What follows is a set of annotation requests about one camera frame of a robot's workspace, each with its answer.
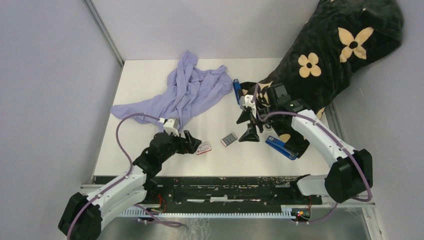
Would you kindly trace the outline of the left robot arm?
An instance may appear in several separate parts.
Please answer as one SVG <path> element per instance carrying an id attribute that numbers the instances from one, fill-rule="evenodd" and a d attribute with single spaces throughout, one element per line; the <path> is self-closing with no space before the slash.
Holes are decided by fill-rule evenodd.
<path id="1" fill-rule="evenodd" d="M 142 201 L 156 200 L 153 178 L 162 164 L 175 154 L 195 154 L 202 141 L 188 130 L 184 135 L 160 132 L 121 175 L 86 195 L 70 197 L 58 222 L 58 229 L 69 240 L 96 240 L 118 215 Z"/>

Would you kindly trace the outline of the red white staple box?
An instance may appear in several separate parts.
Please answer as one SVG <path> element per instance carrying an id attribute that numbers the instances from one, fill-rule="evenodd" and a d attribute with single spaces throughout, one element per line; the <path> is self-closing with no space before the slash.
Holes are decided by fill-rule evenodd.
<path id="1" fill-rule="evenodd" d="M 199 147 L 196 150 L 197 155 L 201 155 L 207 152 L 210 152 L 212 150 L 212 147 L 209 142 L 205 142 L 199 145 Z"/>

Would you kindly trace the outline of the box of staples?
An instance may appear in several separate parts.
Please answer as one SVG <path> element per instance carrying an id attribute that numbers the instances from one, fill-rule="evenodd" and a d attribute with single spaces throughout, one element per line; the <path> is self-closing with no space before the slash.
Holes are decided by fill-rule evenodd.
<path id="1" fill-rule="evenodd" d="M 222 138 L 220 142 L 224 147 L 228 147 L 230 144 L 234 143 L 237 140 L 238 137 L 234 133 L 230 133 L 226 137 Z"/>

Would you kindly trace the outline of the blue stapler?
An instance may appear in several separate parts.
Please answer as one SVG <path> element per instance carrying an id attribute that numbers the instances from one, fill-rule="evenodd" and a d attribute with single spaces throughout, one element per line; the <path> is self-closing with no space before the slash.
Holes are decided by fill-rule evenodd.
<path id="1" fill-rule="evenodd" d="M 240 82 L 237 78 L 233 80 L 232 86 L 234 89 L 237 104 L 240 105 L 240 99 L 243 96 L 243 91 L 242 91 Z"/>
<path id="2" fill-rule="evenodd" d="M 285 148 L 286 144 L 278 138 L 269 136 L 265 140 L 265 143 L 292 161 L 294 161 L 298 157 L 298 153 L 294 153 Z"/>

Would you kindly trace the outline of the beige and black stapler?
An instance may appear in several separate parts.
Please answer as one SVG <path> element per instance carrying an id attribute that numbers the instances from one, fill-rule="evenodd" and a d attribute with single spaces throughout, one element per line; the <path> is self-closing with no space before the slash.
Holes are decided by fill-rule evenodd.
<path id="1" fill-rule="evenodd" d="M 273 129 L 272 123 L 271 122 L 265 122 L 264 125 L 263 125 L 263 128 L 266 131 L 271 131 Z"/>

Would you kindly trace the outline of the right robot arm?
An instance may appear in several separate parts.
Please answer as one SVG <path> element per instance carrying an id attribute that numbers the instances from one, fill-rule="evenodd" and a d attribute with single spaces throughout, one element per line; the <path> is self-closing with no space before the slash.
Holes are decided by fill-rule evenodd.
<path id="1" fill-rule="evenodd" d="M 342 141 L 303 100 L 291 99 L 283 84 L 266 89 L 269 106 L 264 108 L 257 107 L 254 94 L 243 94 L 238 80 L 234 80 L 233 88 L 242 109 L 237 124 L 248 122 L 239 142 L 259 142 L 258 134 L 265 127 L 286 124 L 305 137 L 327 162 L 328 174 L 301 176 L 292 183 L 288 196 L 293 203 L 302 204 L 311 195 L 329 196 L 339 204 L 349 199 L 372 200 L 373 162 L 366 149 L 357 150 Z"/>

